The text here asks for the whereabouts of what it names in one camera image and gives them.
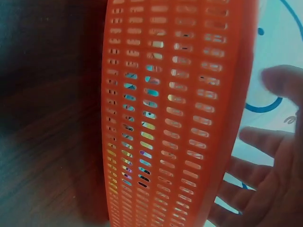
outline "wooden surface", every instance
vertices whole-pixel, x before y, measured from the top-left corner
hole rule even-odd
[[[104,0],[0,1],[0,226],[107,221]]]

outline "hand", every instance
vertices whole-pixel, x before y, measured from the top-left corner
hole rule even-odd
[[[264,70],[262,79],[269,91],[299,106],[296,131],[241,131],[241,140],[275,162],[271,167],[231,159],[227,172],[256,191],[223,182],[218,196],[242,215],[214,204],[208,219],[218,227],[303,226],[303,69],[278,66]]]

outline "rectangular hole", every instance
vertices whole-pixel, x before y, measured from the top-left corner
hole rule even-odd
[[[200,116],[194,116],[193,120],[195,122],[198,122],[198,123],[201,123],[201,124],[204,124],[204,125],[212,125],[213,124],[212,120],[209,120],[209,119],[206,119],[206,118],[200,117]]]
[[[140,159],[140,162],[141,162],[142,164],[148,166],[148,167],[151,167],[151,166],[152,166],[149,162],[144,161],[143,159]]]
[[[134,138],[133,138],[132,136],[127,135],[127,134],[125,134],[125,133],[122,133],[122,136],[123,136],[124,138],[130,140],[130,141],[133,141],[133,140],[134,140]]]
[[[139,170],[142,171],[142,172],[144,172],[144,173],[146,173],[146,174],[148,174],[148,175],[151,174],[150,171],[148,171],[148,170],[146,170],[146,169],[144,169],[142,167],[139,167]]]
[[[164,132],[165,135],[167,135],[169,137],[172,137],[174,139],[180,139],[180,136],[177,133],[174,133],[174,132],[171,132],[171,131],[168,131],[168,130],[164,130],[163,132]]]
[[[154,136],[152,136],[151,134],[146,133],[144,131],[141,132],[141,136],[143,136],[143,137],[145,137],[145,138],[147,138],[149,140],[154,140]]]
[[[134,112],[134,107],[131,106],[131,105],[124,104],[124,105],[123,105],[123,108],[126,109],[126,110],[128,110],[128,111]]]
[[[225,56],[225,51],[212,47],[205,47],[203,53],[216,58],[222,58]]]
[[[145,152],[143,150],[140,150],[140,154],[143,155],[143,156],[145,156],[145,157],[147,157],[147,158],[150,158],[150,159],[152,158],[151,154],[149,154],[149,153],[147,153],[147,152]]]
[[[196,103],[195,108],[197,108],[198,110],[205,111],[207,113],[214,113],[214,107],[211,105],[206,105],[203,103]]]
[[[181,179],[181,182],[182,183],[186,183],[186,184],[188,184],[188,185],[190,185],[192,187],[196,187],[197,186],[194,182],[191,182],[191,181],[189,181],[187,179],[184,179],[184,178]]]
[[[142,176],[141,174],[139,174],[138,175],[141,179],[143,179],[143,180],[145,180],[145,181],[147,181],[147,182],[149,182],[150,180],[147,178],[147,177],[145,177],[145,176]]]
[[[188,141],[190,145],[195,146],[199,149],[206,149],[206,144],[198,142],[196,140],[189,140]]]
[[[228,16],[228,10],[220,7],[208,7],[206,13],[212,16],[226,17]]]
[[[143,104],[148,106],[148,107],[152,107],[152,108],[157,108],[158,105],[155,102],[149,101],[149,100],[143,100]]]
[[[186,209],[189,209],[189,206],[186,205],[186,204],[184,204],[184,203],[182,203],[182,202],[177,201],[176,204],[178,204],[178,205],[180,205],[181,207],[184,207],[184,208],[186,208]]]
[[[132,145],[130,145],[130,144],[128,144],[128,143],[125,143],[125,142],[121,142],[121,143],[122,143],[122,145],[123,145],[124,147],[126,147],[126,148],[128,148],[128,149],[130,149],[130,150],[133,149],[133,146],[132,146]]]
[[[185,161],[185,165],[190,166],[190,167],[192,167],[194,169],[201,169],[200,165],[198,165],[196,163],[193,163],[193,162],[190,162],[190,161]]]
[[[205,34],[204,35],[204,40],[205,41],[210,41],[213,43],[221,43],[224,44],[227,41],[227,38],[222,35],[214,35],[214,34]]]
[[[223,69],[223,66],[217,63],[210,63],[204,61],[202,63],[202,68],[205,70],[213,71],[213,72],[221,72]]]
[[[209,84],[209,85],[215,85],[215,86],[220,85],[220,80],[218,80],[216,78],[204,76],[204,75],[199,76],[199,81],[204,82],[204,83]]]
[[[144,187],[144,188],[147,188],[147,189],[149,188],[149,186],[147,186],[147,185],[144,184],[144,183],[138,182],[138,184],[141,185],[141,186]]]
[[[175,127],[175,128],[181,128],[182,127],[181,123],[176,122],[176,121],[171,120],[171,119],[168,119],[168,118],[165,119],[165,123],[167,125],[170,125],[170,126]]]
[[[125,180],[125,179],[122,179],[122,182],[129,185],[129,186],[132,186],[132,183],[130,183],[129,181]]]
[[[140,144],[141,144],[141,146],[143,146],[143,147],[145,147],[145,148],[148,148],[148,149],[150,149],[150,150],[153,149],[153,146],[152,146],[152,145],[150,145],[150,144],[148,144],[148,143],[145,143],[145,142],[143,142],[143,141],[140,141]]]
[[[205,22],[205,27],[219,29],[219,30],[225,30],[225,29],[227,29],[227,23],[224,23],[221,21],[208,20]]]
[[[184,195],[181,195],[181,194],[179,194],[178,197],[181,198],[181,199],[184,199],[184,200],[186,200],[186,201],[188,201],[188,202],[191,202],[191,201],[192,201],[190,198],[188,198],[188,197],[186,197],[186,196],[184,196]]]
[[[129,153],[129,152],[125,151],[125,150],[121,150],[121,152],[122,152],[122,154],[124,154],[125,156],[128,156],[128,157],[130,157],[130,158],[133,157],[133,155],[132,155],[131,153]]]
[[[142,33],[142,29],[141,28],[129,28],[127,30],[128,34],[134,34],[134,35],[138,35]]]
[[[155,130],[155,126],[153,124],[150,124],[148,122],[141,122],[142,126],[151,130]]]
[[[128,167],[126,167],[126,166],[124,166],[124,165],[122,165],[122,168],[123,168],[124,170],[126,170],[127,172],[129,172],[129,173],[132,172],[132,170],[131,170],[130,168],[128,168]]]
[[[129,164],[130,166],[132,166],[133,164],[132,164],[132,162],[131,161],[129,161],[129,160],[127,160],[126,158],[121,158],[121,160],[124,162],[124,163],[127,163],[127,164]]]

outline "orange laundry basket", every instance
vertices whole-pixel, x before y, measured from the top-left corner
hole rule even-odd
[[[112,227],[201,227],[239,128],[256,0],[109,0],[102,142]]]

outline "palm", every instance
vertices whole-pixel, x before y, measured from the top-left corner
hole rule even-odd
[[[301,88],[301,98],[296,94],[289,94],[288,92],[294,90],[286,91],[285,87],[282,91],[276,91],[271,87],[269,89],[277,95],[291,98],[298,105],[303,103]],[[227,172],[256,191],[245,190],[223,182],[218,196],[241,211],[242,215],[234,214],[214,204],[209,215],[211,222],[219,227],[303,225],[303,127],[301,126],[303,118],[301,116],[299,112],[296,135],[255,128],[246,128],[241,132],[240,138],[244,142],[275,159],[274,166],[260,166],[233,157]]]

